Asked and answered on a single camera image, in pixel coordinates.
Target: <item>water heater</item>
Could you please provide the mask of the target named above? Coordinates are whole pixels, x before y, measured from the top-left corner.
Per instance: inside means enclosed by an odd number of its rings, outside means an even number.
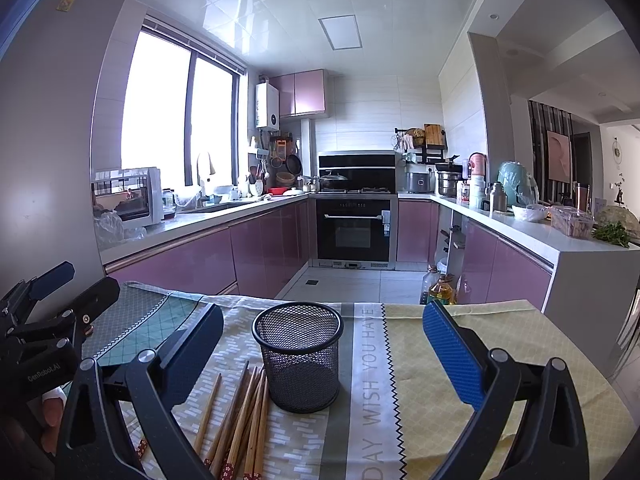
[[[280,129],[278,89],[269,83],[255,86],[255,127],[268,131]]]

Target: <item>white countertop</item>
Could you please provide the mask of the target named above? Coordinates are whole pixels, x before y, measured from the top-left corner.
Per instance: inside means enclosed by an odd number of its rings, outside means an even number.
[[[295,196],[274,196],[270,200],[261,200],[260,202],[253,200],[245,205],[213,213],[180,213],[174,218],[163,220],[159,224],[147,226],[146,236],[141,240],[131,240],[101,251],[100,258],[102,259],[102,264],[107,265],[145,249],[202,231],[203,229],[232,222],[244,216],[263,213],[287,203],[304,200],[307,195],[308,193]]]
[[[580,240],[563,235],[557,229],[553,229],[548,222],[523,222],[513,216],[500,213],[489,213],[475,208],[470,208],[468,203],[457,202],[455,198],[448,198],[436,194],[399,193],[399,199],[432,200],[454,211],[463,214],[479,224],[482,224],[498,234],[516,242],[518,245],[537,254],[552,264],[558,262],[560,253],[575,252],[617,252],[633,251],[640,248],[631,245],[629,249],[619,247],[599,240]]]

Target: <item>microwave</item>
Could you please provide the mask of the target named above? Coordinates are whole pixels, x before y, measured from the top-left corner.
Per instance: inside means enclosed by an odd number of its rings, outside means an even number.
[[[158,168],[97,171],[91,192],[94,215],[115,211],[125,228],[158,224],[164,217]]]

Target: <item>bundle of chopsticks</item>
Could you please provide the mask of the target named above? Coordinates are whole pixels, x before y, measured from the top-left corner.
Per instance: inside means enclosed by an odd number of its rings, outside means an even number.
[[[262,479],[269,389],[265,371],[258,367],[249,371],[248,365],[249,361],[244,364],[238,387],[204,459],[204,463],[209,467],[211,473],[221,480],[235,478],[242,459],[244,459],[242,478],[244,480]],[[207,407],[202,413],[198,434],[193,443],[193,449],[198,454],[202,450],[221,378],[221,375],[218,374]],[[146,440],[141,440],[138,446],[140,458],[142,458],[146,446]]]

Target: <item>pink painting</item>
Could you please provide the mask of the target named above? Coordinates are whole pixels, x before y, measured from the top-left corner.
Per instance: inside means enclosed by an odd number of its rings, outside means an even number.
[[[569,137],[547,131],[546,157],[550,180],[571,182],[571,147]]]

